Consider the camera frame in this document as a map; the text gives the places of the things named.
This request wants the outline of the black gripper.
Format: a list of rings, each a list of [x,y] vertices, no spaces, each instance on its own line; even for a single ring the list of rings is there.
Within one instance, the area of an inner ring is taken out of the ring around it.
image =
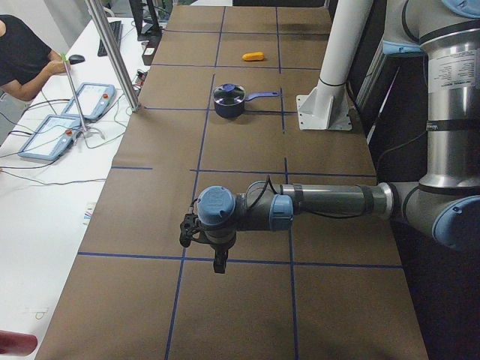
[[[214,250],[213,268],[216,274],[226,271],[228,250],[236,243],[236,231],[234,229],[209,229],[205,231],[208,245]]]

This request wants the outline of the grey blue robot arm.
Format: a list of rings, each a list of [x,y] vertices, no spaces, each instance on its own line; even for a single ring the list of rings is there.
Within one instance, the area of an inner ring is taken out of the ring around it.
[[[457,251],[479,248],[479,3],[389,1],[383,52],[428,59],[427,172],[376,186],[273,184],[245,193],[206,188],[181,223],[180,242],[214,249],[224,272],[239,231],[288,230],[295,215],[402,220]]]

